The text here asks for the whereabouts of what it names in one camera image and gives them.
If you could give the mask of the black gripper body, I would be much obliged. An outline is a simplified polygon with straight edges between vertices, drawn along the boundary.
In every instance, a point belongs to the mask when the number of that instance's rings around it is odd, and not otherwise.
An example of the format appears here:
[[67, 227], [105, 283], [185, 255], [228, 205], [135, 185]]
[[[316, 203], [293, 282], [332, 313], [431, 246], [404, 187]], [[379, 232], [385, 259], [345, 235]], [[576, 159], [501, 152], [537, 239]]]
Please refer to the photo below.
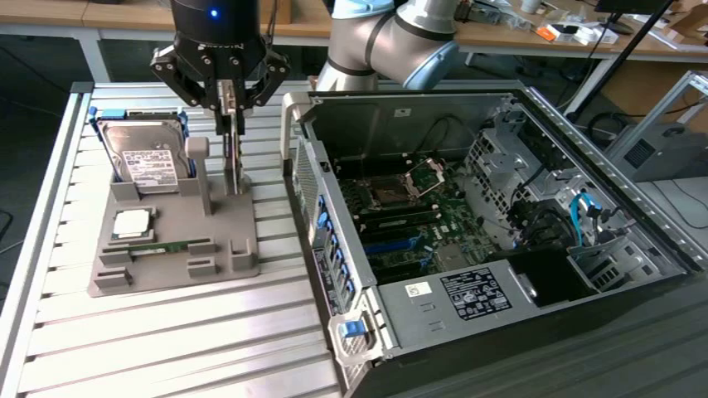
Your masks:
[[179, 58], [201, 77], [244, 80], [265, 56], [257, 1], [172, 1]]

